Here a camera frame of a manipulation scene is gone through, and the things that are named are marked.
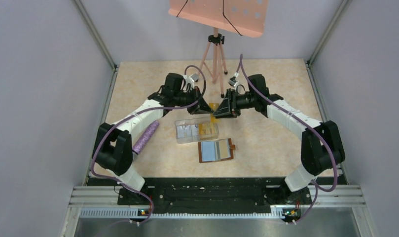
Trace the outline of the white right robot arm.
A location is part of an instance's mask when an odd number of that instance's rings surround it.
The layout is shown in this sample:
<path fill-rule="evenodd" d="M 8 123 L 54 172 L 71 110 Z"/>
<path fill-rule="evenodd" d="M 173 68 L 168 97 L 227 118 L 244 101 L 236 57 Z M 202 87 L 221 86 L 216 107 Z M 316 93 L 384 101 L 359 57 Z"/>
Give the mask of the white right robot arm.
<path fill-rule="evenodd" d="M 231 77 L 225 97 L 214 112 L 218 119 L 237 118 L 241 110 L 254 108 L 266 118 L 278 122 L 296 135 L 301 141 L 301 164 L 285 177 L 285 186 L 279 190 L 280 199 L 293 203 L 299 198 L 299 190 L 315 182 L 325 170 L 333 170 L 333 184 L 328 191 L 333 191 L 338 184 L 337 165 L 345 160 L 345 152 L 335 122 L 321 122 L 311 118 L 288 104 L 278 94 L 270 94 L 265 78 L 261 74 L 249 76 L 249 90 L 238 92 L 242 87 L 237 81 L 238 73 Z"/>

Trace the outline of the brown leather card holder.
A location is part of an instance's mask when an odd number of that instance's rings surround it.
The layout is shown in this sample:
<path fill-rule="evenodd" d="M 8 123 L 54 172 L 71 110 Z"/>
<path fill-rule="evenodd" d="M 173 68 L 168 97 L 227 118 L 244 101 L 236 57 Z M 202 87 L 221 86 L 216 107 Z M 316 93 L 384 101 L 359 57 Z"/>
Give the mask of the brown leather card holder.
<path fill-rule="evenodd" d="M 235 150 L 231 138 L 198 142 L 199 163 L 232 160 Z"/>

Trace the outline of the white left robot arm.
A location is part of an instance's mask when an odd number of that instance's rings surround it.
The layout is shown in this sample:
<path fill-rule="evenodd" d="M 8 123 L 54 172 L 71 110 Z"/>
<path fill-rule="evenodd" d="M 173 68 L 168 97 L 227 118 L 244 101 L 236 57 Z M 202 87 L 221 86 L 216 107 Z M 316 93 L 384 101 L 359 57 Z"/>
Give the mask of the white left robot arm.
<path fill-rule="evenodd" d="M 169 73 L 159 90 L 135 111 L 116 123 L 99 126 L 91 168 L 97 164 L 110 173 L 111 179 L 130 187 L 129 197 L 136 204 L 146 202 L 148 190 L 132 165 L 133 143 L 149 125 L 174 109 L 187 109 L 191 115 L 211 114 L 213 109 L 203 99 L 205 90 L 195 86 L 198 80 L 197 74 Z"/>

